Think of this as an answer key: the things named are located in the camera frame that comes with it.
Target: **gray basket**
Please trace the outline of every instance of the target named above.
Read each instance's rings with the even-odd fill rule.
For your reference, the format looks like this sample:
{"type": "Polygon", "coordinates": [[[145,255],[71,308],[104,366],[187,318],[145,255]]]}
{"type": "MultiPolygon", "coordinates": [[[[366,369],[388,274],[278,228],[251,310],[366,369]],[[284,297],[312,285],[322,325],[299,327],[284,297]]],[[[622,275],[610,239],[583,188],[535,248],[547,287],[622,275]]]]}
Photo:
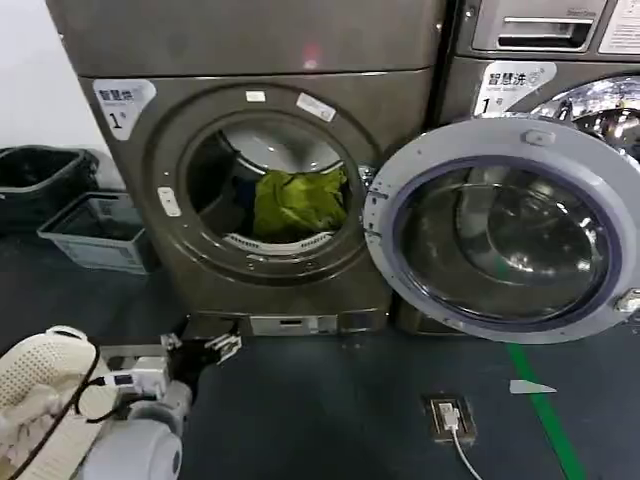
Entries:
{"type": "Polygon", "coordinates": [[[146,274],[158,263],[142,220],[124,193],[86,193],[40,227],[38,235],[85,268],[146,274]]]}

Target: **green cloth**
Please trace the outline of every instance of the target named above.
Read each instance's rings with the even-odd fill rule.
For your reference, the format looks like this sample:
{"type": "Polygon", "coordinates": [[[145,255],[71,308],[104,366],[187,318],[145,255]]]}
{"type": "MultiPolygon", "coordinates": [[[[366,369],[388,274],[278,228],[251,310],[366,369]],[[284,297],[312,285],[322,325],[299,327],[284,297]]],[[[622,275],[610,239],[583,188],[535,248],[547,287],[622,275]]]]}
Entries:
{"type": "Polygon", "coordinates": [[[347,212],[342,168],[329,173],[270,170],[256,185],[253,233],[265,242],[297,242],[315,233],[338,230],[347,212]]]}

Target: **black plastic bin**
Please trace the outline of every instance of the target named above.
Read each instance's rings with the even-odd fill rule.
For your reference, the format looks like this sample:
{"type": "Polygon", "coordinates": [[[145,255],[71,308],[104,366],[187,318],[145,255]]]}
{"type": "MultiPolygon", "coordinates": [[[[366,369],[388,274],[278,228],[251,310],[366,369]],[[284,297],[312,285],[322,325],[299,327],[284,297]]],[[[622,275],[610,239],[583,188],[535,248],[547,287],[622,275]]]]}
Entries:
{"type": "Polygon", "coordinates": [[[0,234],[34,233],[70,201],[95,190],[86,150],[24,146],[0,151],[0,234]]]}

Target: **label sticker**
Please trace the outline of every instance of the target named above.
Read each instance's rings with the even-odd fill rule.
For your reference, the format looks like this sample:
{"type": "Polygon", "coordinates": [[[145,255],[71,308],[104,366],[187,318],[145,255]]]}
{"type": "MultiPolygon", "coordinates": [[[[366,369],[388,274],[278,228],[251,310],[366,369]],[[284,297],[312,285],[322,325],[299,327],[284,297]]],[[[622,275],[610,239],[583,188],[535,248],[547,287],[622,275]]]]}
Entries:
{"type": "Polygon", "coordinates": [[[495,61],[482,78],[474,115],[497,116],[556,75],[553,62],[495,61]]]}
{"type": "Polygon", "coordinates": [[[245,92],[247,102],[266,102],[267,96],[260,90],[247,90],[245,92]]]}
{"type": "Polygon", "coordinates": [[[142,110],[156,96],[156,87],[149,80],[95,80],[93,91],[113,136],[129,140],[142,110]]]}
{"type": "Polygon", "coordinates": [[[321,118],[325,122],[330,122],[336,114],[336,111],[329,105],[322,103],[320,100],[316,100],[311,95],[301,93],[296,102],[298,108],[301,108],[305,112],[309,112],[311,115],[315,115],[321,118]]]}
{"type": "Polygon", "coordinates": [[[162,203],[164,212],[169,217],[179,217],[182,215],[182,211],[178,206],[176,196],[171,187],[158,187],[158,197],[160,198],[160,203],[162,203]]]}
{"type": "Polygon", "coordinates": [[[640,0],[618,0],[598,51],[640,53],[640,0]]]}

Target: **washing machine door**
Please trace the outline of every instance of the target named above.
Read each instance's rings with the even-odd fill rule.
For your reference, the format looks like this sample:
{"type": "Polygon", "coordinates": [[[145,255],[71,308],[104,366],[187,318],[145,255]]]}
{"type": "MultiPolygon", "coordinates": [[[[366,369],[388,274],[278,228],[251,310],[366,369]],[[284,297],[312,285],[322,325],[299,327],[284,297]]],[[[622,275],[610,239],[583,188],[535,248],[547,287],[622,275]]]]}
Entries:
{"type": "Polygon", "coordinates": [[[376,176],[371,255],[425,315],[492,340],[555,343],[633,313],[640,168],[602,140],[540,117],[425,133],[376,176]]]}

